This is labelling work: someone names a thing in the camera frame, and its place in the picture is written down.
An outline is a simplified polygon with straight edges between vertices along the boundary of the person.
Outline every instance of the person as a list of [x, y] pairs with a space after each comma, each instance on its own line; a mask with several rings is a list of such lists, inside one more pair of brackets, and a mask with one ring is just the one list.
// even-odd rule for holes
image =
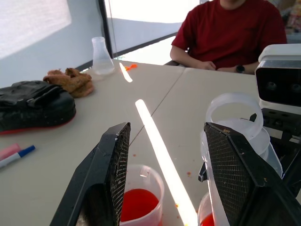
[[213, 0], [188, 13], [170, 57], [186, 67], [254, 74], [259, 55], [272, 44], [286, 44], [286, 34], [270, 2]]

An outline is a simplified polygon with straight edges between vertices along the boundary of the erlenmeyer flask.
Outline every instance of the erlenmeyer flask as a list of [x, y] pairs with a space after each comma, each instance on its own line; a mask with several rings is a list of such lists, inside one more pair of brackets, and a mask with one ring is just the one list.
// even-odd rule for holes
[[104, 37], [95, 37], [93, 43], [93, 71], [101, 76], [105, 76], [114, 71], [114, 63], [105, 45]]

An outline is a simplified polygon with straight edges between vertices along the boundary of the red t-shirt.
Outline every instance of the red t-shirt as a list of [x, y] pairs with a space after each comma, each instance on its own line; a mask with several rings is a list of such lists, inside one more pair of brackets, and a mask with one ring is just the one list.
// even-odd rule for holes
[[225, 10], [220, 0], [208, 1], [190, 11], [172, 45], [217, 68], [258, 61], [263, 49], [285, 44], [281, 15], [265, 0], [246, 0], [237, 9]]

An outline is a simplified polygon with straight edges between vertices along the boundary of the cup handle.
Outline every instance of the cup handle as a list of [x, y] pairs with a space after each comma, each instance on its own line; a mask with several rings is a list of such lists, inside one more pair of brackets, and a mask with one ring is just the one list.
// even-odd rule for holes
[[240, 103], [247, 106], [252, 107], [252, 109], [255, 111], [257, 117], [253, 125], [248, 129], [248, 131], [245, 133], [248, 140], [253, 139], [255, 136], [259, 134], [259, 132], [262, 130], [263, 127], [263, 115], [261, 112], [261, 108], [258, 104], [258, 102], [252, 98], [251, 96], [240, 93], [240, 92], [234, 92], [234, 93], [224, 93], [218, 97], [216, 97], [210, 104], [207, 113], [206, 113], [206, 122], [213, 122], [212, 121], [212, 113], [220, 106], [232, 104], [232, 103]]

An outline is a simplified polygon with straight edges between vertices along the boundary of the white table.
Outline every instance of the white table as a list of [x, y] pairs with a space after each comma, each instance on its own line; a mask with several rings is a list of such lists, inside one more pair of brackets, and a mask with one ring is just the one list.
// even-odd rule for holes
[[77, 114], [68, 124], [0, 137], [0, 149], [13, 143], [35, 145], [26, 158], [0, 170], [0, 225], [47, 226], [76, 167], [111, 126], [131, 122], [131, 141], [143, 124], [135, 107], [145, 99], [153, 113], [184, 68], [138, 64], [127, 82], [115, 61], [116, 71], [94, 82], [95, 91], [76, 100]]
[[[76, 167], [108, 127], [124, 121], [132, 123], [128, 163], [149, 165], [161, 174], [135, 106], [138, 99], [144, 100], [153, 114], [197, 209], [207, 192], [207, 184], [198, 182], [197, 177], [202, 165], [199, 133], [206, 109], [214, 97], [225, 92], [243, 91], [256, 97], [255, 77], [145, 64], [138, 64], [129, 74], [132, 83], [123, 78], [119, 69], [102, 82], [95, 82], [94, 94], [76, 100], [77, 115], [63, 127], [0, 137], [0, 148], [16, 142], [22, 147], [37, 147], [34, 153], [0, 171], [1, 226], [49, 225]], [[234, 108], [222, 108], [214, 119], [221, 118], [223, 113], [246, 118], [250, 115], [249, 109], [240, 114]], [[177, 216], [166, 185], [164, 226], [182, 225]]]
[[[206, 111], [215, 97], [234, 91], [258, 98], [255, 76], [187, 68], [152, 116], [195, 209], [208, 191], [207, 183], [198, 181], [198, 172], [203, 164], [199, 135], [204, 127]], [[217, 109], [213, 120], [229, 117], [248, 119], [251, 114], [253, 112], [243, 105], [229, 105]], [[129, 164], [143, 163], [162, 174], [145, 129], [130, 146], [130, 153], [137, 157], [130, 158]], [[182, 225], [168, 189], [163, 212], [164, 226]]]

